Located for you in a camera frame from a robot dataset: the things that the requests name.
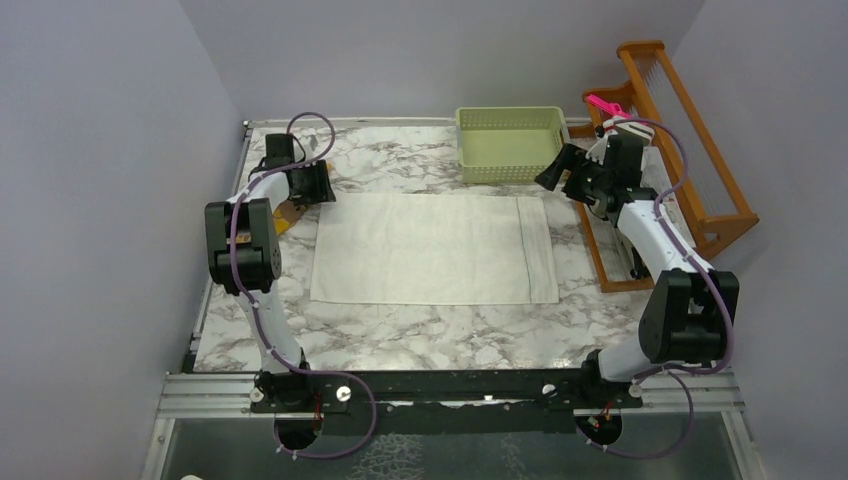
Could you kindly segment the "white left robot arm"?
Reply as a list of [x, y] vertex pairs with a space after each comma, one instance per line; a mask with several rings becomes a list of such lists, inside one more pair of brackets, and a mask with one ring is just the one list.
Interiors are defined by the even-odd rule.
[[214, 284], [245, 313], [260, 350], [261, 371], [285, 374], [276, 396], [298, 411], [313, 401], [314, 384], [303, 348], [288, 326], [278, 281], [283, 259], [274, 212], [278, 207], [313, 206], [336, 200], [325, 156], [317, 140], [285, 132], [265, 138], [265, 156], [230, 198], [204, 208], [208, 270]]

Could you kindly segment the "white towel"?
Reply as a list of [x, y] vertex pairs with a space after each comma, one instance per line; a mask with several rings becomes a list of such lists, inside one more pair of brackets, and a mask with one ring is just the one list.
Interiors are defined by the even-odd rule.
[[525, 305], [559, 301], [535, 197], [338, 194], [318, 223], [310, 296], [340, 304]]

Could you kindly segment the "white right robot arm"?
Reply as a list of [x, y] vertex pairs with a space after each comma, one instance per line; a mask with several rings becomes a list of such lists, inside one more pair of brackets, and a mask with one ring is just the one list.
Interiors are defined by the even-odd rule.
[[609, 222], [629, 246], [636, 273], [654, 284], [636, 336], [599, 351], [598, 369], [578, 378], [578, 396], [592, 407], [616, 395], [616, 382], [663, 370], [708, 375], [727, 367], [740, 290], [733, 273], [714, 269], [688, 245], [669, 220], [663, 195], [642, 186], [643, 142], [612, 134], [596, 146], [600, 160], [564, 144], [535, 179]]

